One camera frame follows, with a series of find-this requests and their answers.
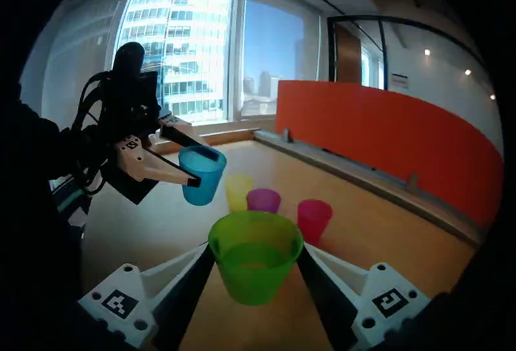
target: window sill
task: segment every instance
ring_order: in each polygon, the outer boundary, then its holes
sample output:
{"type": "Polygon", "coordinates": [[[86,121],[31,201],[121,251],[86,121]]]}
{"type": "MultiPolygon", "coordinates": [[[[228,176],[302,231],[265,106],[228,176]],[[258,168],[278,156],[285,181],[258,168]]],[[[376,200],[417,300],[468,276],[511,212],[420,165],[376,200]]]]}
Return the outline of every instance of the window sill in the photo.
{"type": "MultiPolygon", "coordinates": [[[[209,145],[233,143],[252,139],[255,130],[275,132],[276,118],[245,119],[241,121],[205,121],[195,125],[195,132],[204,137],[209,145]]],[[[166,155],[178,152],[182,147],[173,141],[157,138],[151,149],[157,154],[166,155]]]]}
{"type": "Polygon", "coordinates": [[[269,132],[276,132],[276,117],[246,118],[240,121],[204,121],[194,125],[199,135],[231,132],[240,129],[260,128],[269,132]]]}

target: cable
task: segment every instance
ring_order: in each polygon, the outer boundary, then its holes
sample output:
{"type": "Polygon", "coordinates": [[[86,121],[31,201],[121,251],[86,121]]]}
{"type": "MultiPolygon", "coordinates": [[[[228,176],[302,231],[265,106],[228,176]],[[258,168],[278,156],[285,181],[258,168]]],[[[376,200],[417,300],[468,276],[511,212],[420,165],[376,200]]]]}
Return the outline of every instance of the cable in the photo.
{"type": "Polygon", "coordinates": [[[89,191],[87,188],[85,188],[84,192],[86,192],[86,194],[88,194],[88,195],[98,194],[100,192],[100,190],[102,190],[102,187],[104,187],[105,184],[106,184],[106,179],[102,178],[101,184],[95,190],[89,191]]]}
{"type": "Polygon", "coordinates": [[[93,120],[95,120],[95,122],[98,124],[99,123],[99,120],[97,120],[97,118],[92,115],[90,112],[86,113],[87,115],[89,115],[93,120]]]}

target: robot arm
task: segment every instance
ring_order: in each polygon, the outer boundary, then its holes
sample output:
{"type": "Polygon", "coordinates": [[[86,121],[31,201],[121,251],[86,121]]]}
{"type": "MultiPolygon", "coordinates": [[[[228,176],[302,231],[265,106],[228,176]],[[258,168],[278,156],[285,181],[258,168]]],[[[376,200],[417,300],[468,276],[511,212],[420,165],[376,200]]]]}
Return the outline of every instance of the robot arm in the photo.
{"type": "MultiPolygon", "coordinates": [[[[100,171],[103,183],[110,183],[138,204],[158,181],[198,187],[201,179],[152,151],[148,136],[159,128],[159,137],[183,146],[207,145],[190,123],[161,110],[155,96],[157,73],[140,73],[144,50],[139,43],[127,43],[117,51],[113,70],[93,76],[86,84],[72,133],[88,133],[89,159],[77,162],[73,174],[85,190],[100,171]],[[88,95],[90,83],[99,84],[88,95]],[[83,130],[83,121],[94,104],[102,104],[97,124],[83,130]]],[[[217,159],[206,149],[205,156],[217,159]]],[[[101,188],[88,191],[96,194],[101,188]]]]}

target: magenta cup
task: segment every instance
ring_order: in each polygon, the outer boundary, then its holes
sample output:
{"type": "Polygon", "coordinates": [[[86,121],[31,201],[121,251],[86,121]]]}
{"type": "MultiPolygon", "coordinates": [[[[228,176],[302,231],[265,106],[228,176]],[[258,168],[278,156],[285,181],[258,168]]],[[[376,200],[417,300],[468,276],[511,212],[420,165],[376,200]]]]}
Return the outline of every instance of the magenta cup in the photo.
{"type": "Polygon", "coordinates": [[[317,245],[332,218],[332,207],[323,201],[307,199],[297,206],[297,227],[305,242],[317,245]]]}
{"type": "Polygon", "coordinates": [[[256,188],[247,193],[247,209],[267,211],[276,214],[281,203],[281,196],[268,188],[256,188]]]}

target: orange partition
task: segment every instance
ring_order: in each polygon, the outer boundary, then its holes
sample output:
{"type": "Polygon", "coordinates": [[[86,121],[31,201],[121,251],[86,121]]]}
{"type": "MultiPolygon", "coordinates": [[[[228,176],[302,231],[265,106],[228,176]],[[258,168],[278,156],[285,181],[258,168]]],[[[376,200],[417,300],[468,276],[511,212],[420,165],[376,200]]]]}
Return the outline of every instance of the orange partition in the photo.
{"type": "Polygon", "coordinates": [[[495,219],[504,163],[467,121],[404,94],[351,83],[280,81],[276,129],[407,180],[470,216],[495,219]]]}

